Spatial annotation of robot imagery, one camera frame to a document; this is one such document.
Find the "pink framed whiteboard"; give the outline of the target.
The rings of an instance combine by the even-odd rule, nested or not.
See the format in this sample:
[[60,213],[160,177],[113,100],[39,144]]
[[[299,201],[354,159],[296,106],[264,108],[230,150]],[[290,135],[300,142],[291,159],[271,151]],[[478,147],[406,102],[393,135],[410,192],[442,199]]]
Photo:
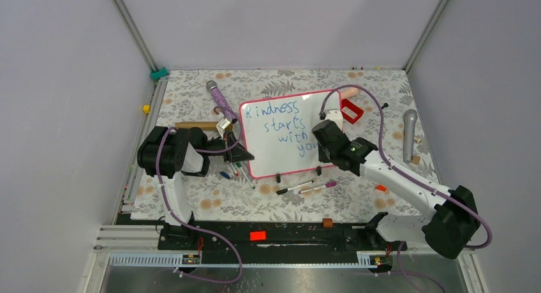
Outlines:
[[248,162],[253,178],[292,174],[317,167],[318,142],[311,133],[320,122],[319,112],[329,91],[245,101],[239,106],[245,147],[254,159]]

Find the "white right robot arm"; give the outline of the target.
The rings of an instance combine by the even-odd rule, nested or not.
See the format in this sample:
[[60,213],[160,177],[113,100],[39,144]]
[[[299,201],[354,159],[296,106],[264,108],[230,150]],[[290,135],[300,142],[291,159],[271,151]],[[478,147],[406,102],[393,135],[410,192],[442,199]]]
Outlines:
[[331,120],[318,123],[312,133],[325,162],[387,187],[419,211],[420,216],[376,215],[366,232],[371,248],[381,250],[395,241],[425,243],[442,257],[455,259],[469,246],[482,222],[468,188],[434,184],[391,162],[370,141],[349,140]]

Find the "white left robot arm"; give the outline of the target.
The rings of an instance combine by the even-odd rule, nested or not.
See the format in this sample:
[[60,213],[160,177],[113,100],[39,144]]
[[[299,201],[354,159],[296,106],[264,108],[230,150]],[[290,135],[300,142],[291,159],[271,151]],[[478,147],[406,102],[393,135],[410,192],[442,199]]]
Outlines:
[[233,132],[226,131],[223,138],[209,139],[198,126],[155,126],[137,151],[138,166],[156,181],[163,201],[164,235],[173,235],[174,241],[184,249],[196,245],[198,233],[182,179],[205,177],[212,156],[222,156],[226,163],[255,159]]

